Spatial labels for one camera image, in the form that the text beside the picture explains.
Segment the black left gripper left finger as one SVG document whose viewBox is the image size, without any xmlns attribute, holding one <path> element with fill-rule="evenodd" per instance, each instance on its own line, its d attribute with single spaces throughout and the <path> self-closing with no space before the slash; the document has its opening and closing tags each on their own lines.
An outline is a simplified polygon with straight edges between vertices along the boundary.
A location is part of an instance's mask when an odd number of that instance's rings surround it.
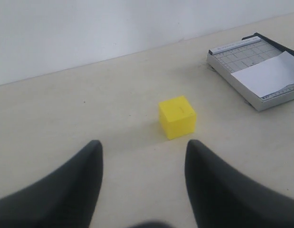
<svg viewBox="0 0 294 228">
<path fill-rule="evenodd" d="M 87 228 L 102 179 L 102 144 L 92 140 L 48 176 L 0 199 L 0 228 Z"/>
</svg>

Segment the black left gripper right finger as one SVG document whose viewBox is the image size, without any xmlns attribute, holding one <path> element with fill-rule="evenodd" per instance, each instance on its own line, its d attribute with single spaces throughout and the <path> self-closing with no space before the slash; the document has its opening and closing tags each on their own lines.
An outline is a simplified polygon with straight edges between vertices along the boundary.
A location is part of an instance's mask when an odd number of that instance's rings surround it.
<svg viewBox="0 0 294 228">
<path fill-rule="evenodd" d="M 294 199 L 242 174 L 199 140 L 187 144 L 185 180 L 199 228 L 294 228 Z"/>
</svg>

